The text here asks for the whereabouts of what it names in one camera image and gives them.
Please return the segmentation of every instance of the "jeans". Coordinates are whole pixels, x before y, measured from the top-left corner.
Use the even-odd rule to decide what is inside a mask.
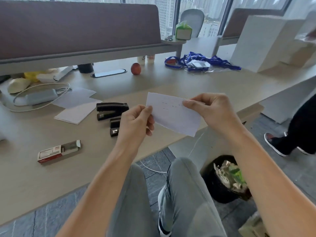
[[[314,154],[316,152],[316,94],[295,113],[288,128],[288,135],[273,138],[271,144],[282,154],[290,154],[296,147]]]
[[[160,219],[172,237],[226,237],[207,187],[191,160],[177,158],[170,165],[160,200]],[[153,220],[142,169],[133,164],[112,214],[107,236],[159,236]]]

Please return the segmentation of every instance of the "hand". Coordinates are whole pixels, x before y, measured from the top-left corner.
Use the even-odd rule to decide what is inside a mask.
[[[152,136],[152,111],[152,106],[137,105],[122,114],[116,145],[128,148],[134,158],[145,136]]]
[[[209,127],[226,137],[243,128],[225,94],[203,93],[183,101],[183,105],[199,113]]]

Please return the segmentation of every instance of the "blue lanyard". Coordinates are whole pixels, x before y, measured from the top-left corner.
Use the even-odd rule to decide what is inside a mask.
[[[170,65],[167,63],[168,60],[170,60],[171,58],[176,59],[176,66],[174,65]],[[204,67],[204,68],[192,68],[192,67],[188,67],[186,65],[186,63],[189,63],[192,60],[198,60],[198,61],[204,61],[204,62],[208,62],[209,64],[211,64],[212,66],[218,66],[218,67],[223,67],[223,68],[229,68],[231,70],[241,70],[241,68],[239,66],[234,66],[231,63],[229,63],[229,61],[227,60],[222,60],[217,56],[213,56],[212,58],[207,58],[205,56],[203,56],[202,54],[198,53],[194,53],[192,51],[190,51],[190,53],[188,55],[184,55],[182,58],[178,58],[176,56],[171,56],[168,57],[165,60],[165,66],[170,67],[170,68],[174,68],[174,69],[180,69],[183,67],[187,67],[188,71],[193,71],[193,70],[198,70],[198,71],[207,71],[209,68],[208,67]]]

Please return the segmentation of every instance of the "small stapler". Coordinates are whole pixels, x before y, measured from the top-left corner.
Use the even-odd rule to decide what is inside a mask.
[[[121,118],[113,118],[110,120],[110,136],[117,136],[119,132],[119,125],[121,122]]]
[[[129,109],[127,103],[108,102],[108,103],[97,103],[97,114],[98,121],[121,116],[123,112]]]

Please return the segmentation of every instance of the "forearm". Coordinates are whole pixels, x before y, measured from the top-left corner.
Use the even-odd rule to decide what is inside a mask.
[[[242,127],[227,137],[271,236],[314,236],[316,207]]]
[[[115,147],[57,237],[104,237],[132,164],[127,149]]]

